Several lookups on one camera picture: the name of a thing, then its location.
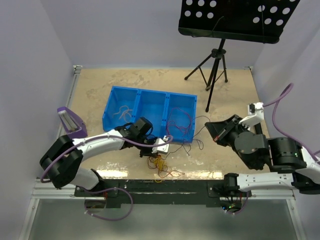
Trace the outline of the blue three-compartment plastic bin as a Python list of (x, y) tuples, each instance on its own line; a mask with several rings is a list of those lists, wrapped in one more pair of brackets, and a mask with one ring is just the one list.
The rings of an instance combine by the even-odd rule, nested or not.
[(171, 135), (175, 143), (191, 143), (196, 107), (197, 96), (193, 94), (113, 86), (102, 115), (102, 128), (108, 132), (144, 117), (153, 125), (153, 136)]

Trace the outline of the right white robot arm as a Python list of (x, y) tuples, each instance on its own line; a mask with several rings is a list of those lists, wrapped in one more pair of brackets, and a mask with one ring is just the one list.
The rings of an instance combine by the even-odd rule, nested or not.
[(289, 137), (267, 138), (260, 130), (252, 132), (243, 122), (235, 114), (204, 125), (212, 140), (219, 146), (230, 147), (248, 169), (269, 168), (267, 173), (224, 175), (222, 190), (227, 196), (263, 189), (320, 193), (320, 167), (305, 147)]

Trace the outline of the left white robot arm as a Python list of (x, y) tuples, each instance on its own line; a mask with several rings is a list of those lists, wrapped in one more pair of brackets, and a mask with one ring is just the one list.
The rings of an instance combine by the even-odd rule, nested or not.
[(45, 177), (57, 189), (68, 184), (85, 188), (92, 196), (99, 196), (105, 187), (104, 180), (94, 169), (84, 169), (81, 163), (97, 155), (136, 147), (140, 156), (155, 157), (165, 143), (152, 135), (152, 123), (145, 117), (126, 123), (92, 137), (71, 139), (68, 135), (59, 137), (40, 159)]

